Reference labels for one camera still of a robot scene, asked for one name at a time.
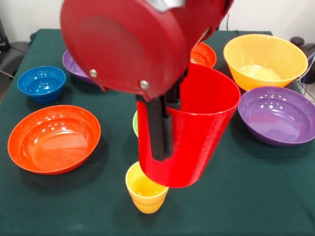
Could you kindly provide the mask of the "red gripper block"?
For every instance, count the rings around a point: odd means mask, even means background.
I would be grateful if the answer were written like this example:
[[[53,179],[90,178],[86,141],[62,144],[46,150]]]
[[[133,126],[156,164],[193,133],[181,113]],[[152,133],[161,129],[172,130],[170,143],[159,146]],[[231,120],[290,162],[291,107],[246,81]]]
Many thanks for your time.
[[[81,69],[103,90],[152,100],[166,92],[181,110],[180,85],[196,43],[219,26],[230,0],[65,0],[63,40]]]

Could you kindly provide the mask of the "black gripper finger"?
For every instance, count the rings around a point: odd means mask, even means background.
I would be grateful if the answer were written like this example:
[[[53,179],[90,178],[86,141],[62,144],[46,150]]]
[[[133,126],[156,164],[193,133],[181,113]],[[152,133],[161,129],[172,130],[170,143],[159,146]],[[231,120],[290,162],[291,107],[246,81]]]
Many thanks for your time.
[[[147,119],[151,153],[156,161],[164,161],[173,153],[172,117],[167,112],[165,95],[146,101],[143,96],[136,95],[136,100],[146,108],[144,118]]]

